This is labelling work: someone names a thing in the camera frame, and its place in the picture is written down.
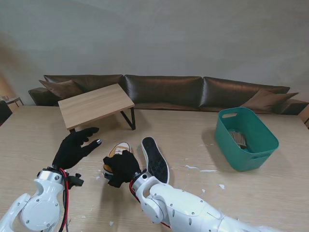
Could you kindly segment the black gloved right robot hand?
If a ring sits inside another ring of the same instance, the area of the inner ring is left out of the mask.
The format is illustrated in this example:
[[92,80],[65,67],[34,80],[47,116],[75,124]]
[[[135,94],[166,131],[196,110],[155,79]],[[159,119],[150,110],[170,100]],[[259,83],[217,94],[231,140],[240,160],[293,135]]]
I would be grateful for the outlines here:
[[140,166],[133,153],[124,150],[122,154],[115,154],[113,157],[105,157],[104,164],[112,170],[113,177],[108,184],[120,188],[123,183],[129,183],[141,173]]

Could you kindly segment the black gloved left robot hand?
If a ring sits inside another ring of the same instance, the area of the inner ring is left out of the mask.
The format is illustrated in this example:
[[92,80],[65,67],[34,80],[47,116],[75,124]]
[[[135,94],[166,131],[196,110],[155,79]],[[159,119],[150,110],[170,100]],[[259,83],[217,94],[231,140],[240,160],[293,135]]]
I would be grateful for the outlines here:
[[90,127],[68,135],[62,141],[52,162],[52,167],[56,170],[65,170],[74,167],[81,159],[88,156],[101,145],[102,141],[97,139],[83,146],[84,143],[89,141],[89,137],[98,131],[99,128]]

